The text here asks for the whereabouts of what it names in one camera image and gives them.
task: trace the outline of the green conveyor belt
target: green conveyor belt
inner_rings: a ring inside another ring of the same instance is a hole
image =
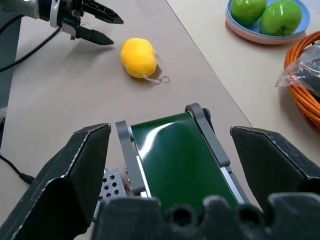
[[[131,128],[150,193],[165,211],[185,203],[202,213],[209,195],[224,197],[231,207],[237,204],[188,112]]]

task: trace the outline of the yellow pom-pom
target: yellow pom-pom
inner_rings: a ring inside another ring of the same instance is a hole
[[[157,68],[156,52],[148,40],[130,38],[121,49],[121,62],[126,71],[135,78],[152,75]]]

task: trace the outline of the plastic bag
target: plastic bag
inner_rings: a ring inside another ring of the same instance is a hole
[[[306,49],[282,73],[276,87],[304,87],[320,97],[320,42]]]

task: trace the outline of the green apple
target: green apple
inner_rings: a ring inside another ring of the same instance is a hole
[[[267,0],[233,0],[231,15],[242,26],[254,24],[267,7]]]
[[[287,36],[299,27],[302,12],[293,0],[279,0],[270,4],[261,17],[260,29],[263,34]]]

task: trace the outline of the white table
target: white table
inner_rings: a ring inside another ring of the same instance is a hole
[[[91,27],[106,33],[113,46],[84,40],[69,41],[59,34],[34,57],[16,69],[10,92],[2,154],[18,169],[36,176],[63,147],[72,133],[85,126],[109,122],[113,128],[107,168],[125,163],[115,122],[137,124],[184,111],[198,102],[210,109],[215,133],[249,199],[255,199],[229,136],[230,126],[250,126],[225,87],[164,0],[102,1],[124,25],[90,19]],[[29,52],[53,29],[48,23],[24,18],[17,58]],[[161,59],[167,84],[154,85],[128,76],[120,48],[132,37],[148,39]],[[27,185],[0,161],[0,224],[17,204]],[[88,239],[89,233],[80,236]]]
[[[291,44],[260,45],[235,35],[225,24],[228,0],[167,1],[252,126],[282,134],[320,165],[320,134],[305,122],[289,90],[275,88]],[[310,13],[307,34],[320,30],[320,15]]]

